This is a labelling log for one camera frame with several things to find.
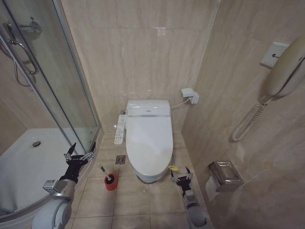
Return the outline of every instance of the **shower door handle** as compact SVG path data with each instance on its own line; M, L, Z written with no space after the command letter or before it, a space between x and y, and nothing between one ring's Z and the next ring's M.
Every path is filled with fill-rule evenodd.
M35 61L33 60L31 54L30 54L29 51L27 50L27 48L24 47L24 45L23 45L22 43L20 43L19 41L17 41L17 40L10 40L9 42L10 42L11 44L14 44L14 45L19 45L19 46L25 51L25 53L27 54L27 56L28 56L28 58L29 58L31 64L32 64L33 67L34 67L34 71L31 71L29 68L27 68L27 69L29 70L29 72L30 72L31 75L37 74L37 73L39 72L38 67L37 67Z

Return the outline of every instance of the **white toilet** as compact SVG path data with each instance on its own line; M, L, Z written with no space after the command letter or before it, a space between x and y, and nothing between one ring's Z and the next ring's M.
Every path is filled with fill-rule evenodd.
M167 100L129 100L126 108L126 149L141 181L163 177L173 153L171 109Z

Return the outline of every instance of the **tiled floor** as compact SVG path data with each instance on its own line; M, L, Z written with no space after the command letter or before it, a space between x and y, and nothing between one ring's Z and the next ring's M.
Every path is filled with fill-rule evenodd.
M181 133L174 132L173 136L171 164L180 168L178 174L182 176L186 173L184 166L191 171L193 167ZM66 229L187 229L182 191L170 180L170 173L156 183L142 183L134 174L127 156L125 165L115 165L117 155L126 155L126 147L114 145L113 140L114 134L104 135L94 168L76 191ZM108 173L118 176L116 190L106 190L99 164ZM191 187L205 207L195 176Z

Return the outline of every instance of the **floor drain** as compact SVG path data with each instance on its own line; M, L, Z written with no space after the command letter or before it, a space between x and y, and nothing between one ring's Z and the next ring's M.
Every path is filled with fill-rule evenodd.
M37 146L39 146L41 144L41 142L40 141L37 141L37 142L34 142L33 144L32 144L32 146L33 147L37 147Z
M123 164L125 164L125 158L126 158L126 155L118 155L118 156L116 156L115 164L116 165L123 165Z

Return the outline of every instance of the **toilet tank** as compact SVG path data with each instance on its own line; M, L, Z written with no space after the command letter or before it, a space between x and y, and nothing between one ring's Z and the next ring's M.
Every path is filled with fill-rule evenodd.
M128 117L168 117L171 108L167 100L129 100L126 113Z

